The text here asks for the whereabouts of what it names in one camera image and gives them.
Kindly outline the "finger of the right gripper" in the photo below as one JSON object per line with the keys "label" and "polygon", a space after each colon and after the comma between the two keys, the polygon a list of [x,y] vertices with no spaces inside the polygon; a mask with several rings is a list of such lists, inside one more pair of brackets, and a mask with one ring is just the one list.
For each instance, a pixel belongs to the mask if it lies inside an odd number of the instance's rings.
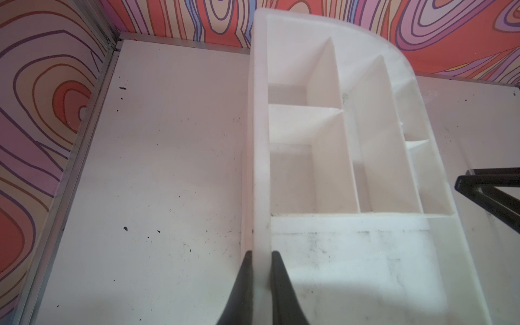
{"label": "finger of the right gripper", "polygon": [[519,168],[470,169],[454,189],[519,233],[519,199],[500,190],[519,188]]}

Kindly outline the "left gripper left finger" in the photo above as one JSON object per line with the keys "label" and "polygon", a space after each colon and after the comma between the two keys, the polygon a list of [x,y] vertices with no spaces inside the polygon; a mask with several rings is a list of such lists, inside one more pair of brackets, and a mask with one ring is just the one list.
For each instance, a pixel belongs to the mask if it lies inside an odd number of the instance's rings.
{"label": "left gripper left finger", "polygon": [[252,325],[253,323],[253,252],[242,260],[229,299],[216,325]]}

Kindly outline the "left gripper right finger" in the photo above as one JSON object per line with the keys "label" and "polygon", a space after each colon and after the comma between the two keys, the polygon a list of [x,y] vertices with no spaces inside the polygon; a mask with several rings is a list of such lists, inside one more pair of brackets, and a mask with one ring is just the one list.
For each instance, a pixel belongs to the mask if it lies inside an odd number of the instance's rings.
{"label": "left gripper right finger", "polygon": [[272,252],[270,287],[272,292],[273,324],[310,324],[299,305],[291,279],[278,251]]}

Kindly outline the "white plastic drawer organizer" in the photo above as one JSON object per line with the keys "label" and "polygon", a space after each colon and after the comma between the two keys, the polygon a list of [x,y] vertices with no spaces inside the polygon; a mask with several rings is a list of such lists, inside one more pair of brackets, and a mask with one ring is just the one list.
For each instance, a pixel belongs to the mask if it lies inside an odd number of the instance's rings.
{"label": "white plastic drawer organizer", "polygon": [[242,251],[253,323],[279,253],[310,324],[490,324],[417,79],[384,38],[261,8],[250,52]]}

